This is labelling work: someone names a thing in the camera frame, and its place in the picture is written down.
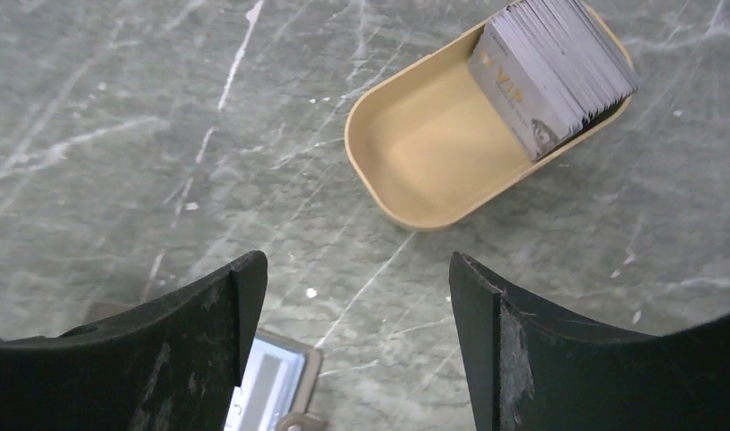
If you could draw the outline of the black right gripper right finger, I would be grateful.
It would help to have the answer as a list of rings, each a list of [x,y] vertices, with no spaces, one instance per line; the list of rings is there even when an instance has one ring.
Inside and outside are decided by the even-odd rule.
[[[478,430],[730,430],[730,313],[663,336],[572,312],[454,253]]]

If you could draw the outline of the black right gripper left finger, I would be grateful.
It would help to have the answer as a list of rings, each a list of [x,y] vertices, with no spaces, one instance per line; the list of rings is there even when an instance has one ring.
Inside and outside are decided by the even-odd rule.
[[[220,430],[268,284],[262,251],[57,337],[0,340],[0,430]]]

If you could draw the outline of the grey card holder wallet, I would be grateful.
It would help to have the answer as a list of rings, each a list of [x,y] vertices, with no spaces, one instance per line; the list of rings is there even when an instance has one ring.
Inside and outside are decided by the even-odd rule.
[[[323,362],[320,349],[258,329],[226,430],[324,430],[309,406]]]

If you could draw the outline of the stack of credit cards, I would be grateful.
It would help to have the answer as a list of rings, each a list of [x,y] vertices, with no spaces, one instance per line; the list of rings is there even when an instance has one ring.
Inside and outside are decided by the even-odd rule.
[[[640,87],[619,44],[582,1],[517,1],[495,13],[471,76],[537,162]]]

